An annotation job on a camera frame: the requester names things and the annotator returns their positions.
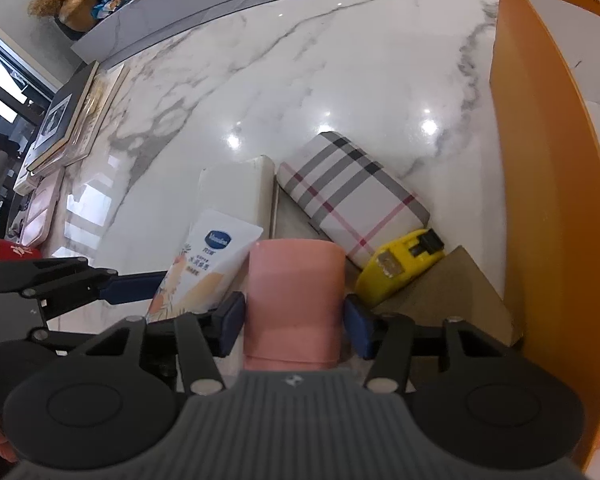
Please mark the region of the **pink tray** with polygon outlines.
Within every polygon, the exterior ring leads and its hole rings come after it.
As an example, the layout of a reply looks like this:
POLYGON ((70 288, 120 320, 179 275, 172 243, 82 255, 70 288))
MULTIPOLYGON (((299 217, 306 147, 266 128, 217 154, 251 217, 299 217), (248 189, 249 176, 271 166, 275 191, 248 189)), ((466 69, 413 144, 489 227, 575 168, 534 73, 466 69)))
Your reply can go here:
POLYGON ((50 234, 64 175, 64 168, 57 169, 42 179, 34 191, 20 233, 21 245, 38 247, 46 241, 50 234))

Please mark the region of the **yellow tape measure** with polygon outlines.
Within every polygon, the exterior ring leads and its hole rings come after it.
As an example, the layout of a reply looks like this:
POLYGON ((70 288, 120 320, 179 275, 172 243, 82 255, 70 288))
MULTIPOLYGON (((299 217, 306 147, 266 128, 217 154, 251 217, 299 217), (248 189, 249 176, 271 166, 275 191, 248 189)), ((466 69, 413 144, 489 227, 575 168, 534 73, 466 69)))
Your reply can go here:
POLYGON ((420 229, 382 245, 358 276, 354 293, 366 306, 378 306, 445 256, 434 229, 420 229))

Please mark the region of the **red cup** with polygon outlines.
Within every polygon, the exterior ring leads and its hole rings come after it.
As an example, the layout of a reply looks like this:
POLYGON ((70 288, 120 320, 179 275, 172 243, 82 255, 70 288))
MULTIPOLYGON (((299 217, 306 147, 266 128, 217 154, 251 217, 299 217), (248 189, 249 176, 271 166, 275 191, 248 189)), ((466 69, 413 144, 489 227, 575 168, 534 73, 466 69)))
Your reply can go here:
POLYGON ((0 262, 38 260, 41 258, 42 254, 36 248, 23 246, 0 238, 0 262))

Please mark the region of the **white lotion tube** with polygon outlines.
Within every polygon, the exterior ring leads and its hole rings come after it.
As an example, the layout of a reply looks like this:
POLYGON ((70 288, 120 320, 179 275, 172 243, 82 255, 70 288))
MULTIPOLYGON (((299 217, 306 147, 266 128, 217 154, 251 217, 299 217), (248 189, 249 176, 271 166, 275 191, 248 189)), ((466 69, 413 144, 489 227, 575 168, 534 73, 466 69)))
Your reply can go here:
POLYGON ((209 311, 224 297, 262 234, 256 224, 203 211, 152 298, 148 321, 209 311))

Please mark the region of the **pink silicone bottle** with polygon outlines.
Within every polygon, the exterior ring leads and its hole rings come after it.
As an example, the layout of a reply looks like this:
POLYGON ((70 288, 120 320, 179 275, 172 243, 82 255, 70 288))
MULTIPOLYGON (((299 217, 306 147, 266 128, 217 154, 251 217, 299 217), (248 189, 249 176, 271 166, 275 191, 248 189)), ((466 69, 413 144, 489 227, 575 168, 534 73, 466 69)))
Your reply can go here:
POLYGON ((264 240, 249 255, 246 370, 329 370, 338 364, 346 255, 332 242, 264 240))

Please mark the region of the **brown cardboard box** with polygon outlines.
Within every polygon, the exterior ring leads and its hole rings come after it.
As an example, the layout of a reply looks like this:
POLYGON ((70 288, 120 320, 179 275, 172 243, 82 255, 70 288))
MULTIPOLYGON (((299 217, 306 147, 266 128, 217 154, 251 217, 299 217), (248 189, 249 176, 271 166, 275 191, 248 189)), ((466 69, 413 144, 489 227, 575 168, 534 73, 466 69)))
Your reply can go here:
POLYGON ((460 318, 506 348, 520 339, 500 295, 462 246, 370 312, 383 318, 408 316, 415 324, 432 328, 460 318))

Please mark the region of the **beige book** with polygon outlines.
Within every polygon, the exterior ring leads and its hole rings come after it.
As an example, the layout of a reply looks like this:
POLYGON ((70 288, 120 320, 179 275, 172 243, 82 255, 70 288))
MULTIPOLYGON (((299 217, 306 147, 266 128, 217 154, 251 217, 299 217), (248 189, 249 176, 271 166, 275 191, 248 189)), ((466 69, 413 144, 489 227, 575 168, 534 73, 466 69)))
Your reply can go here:
POLYGON ((57 169, 71 166, 91 154, 100 127, 128 73, 129 67, 120 63, 95 76, 68 143, 37 170, 32 170, 32 174, 46 177, 57 169))

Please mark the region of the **plaid glasses case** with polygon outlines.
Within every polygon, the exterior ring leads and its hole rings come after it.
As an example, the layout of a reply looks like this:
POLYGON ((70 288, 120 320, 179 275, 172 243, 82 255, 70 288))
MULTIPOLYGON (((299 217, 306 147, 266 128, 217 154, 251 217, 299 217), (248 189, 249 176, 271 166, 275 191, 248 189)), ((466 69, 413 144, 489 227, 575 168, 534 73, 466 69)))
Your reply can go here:
POLYGON ((430 212, 370 154, 335 131, 280 163, 276 180, 309 224, 362 269, 376 250, 426 228, 430 212))

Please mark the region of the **dried flower vase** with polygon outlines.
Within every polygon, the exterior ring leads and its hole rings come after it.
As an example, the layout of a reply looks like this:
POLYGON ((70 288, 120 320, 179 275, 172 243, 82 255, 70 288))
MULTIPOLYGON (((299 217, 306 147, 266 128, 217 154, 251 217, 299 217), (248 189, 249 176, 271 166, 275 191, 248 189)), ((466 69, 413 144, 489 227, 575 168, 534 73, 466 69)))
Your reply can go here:
POLYGON ((28 14, 53 18, 75 32, 88 32, 96 25, 92 9, 96 0, 30 0, 28 14))

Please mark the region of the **orange storage box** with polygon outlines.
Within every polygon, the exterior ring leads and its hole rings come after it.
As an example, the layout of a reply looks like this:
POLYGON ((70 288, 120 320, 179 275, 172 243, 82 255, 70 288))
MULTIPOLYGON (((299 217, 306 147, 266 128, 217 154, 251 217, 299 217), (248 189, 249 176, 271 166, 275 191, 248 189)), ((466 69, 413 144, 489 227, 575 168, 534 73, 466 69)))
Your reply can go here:
POLYGON ((524 355, 577 391, 600 442, 600 0, 500 0, 490 75, 507 210, 506 306, 524 355))

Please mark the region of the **white box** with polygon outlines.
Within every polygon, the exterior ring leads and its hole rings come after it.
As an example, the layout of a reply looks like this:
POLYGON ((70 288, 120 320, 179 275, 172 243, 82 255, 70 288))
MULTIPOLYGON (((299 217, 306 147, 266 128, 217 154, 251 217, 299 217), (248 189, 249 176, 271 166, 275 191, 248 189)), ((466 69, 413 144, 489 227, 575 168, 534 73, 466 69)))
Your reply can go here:
POLYGON ((244 162, 223 162, 201 171, 195 219, 208 209, 249 222, 271 236, 275 165, 268 156, 244 162))

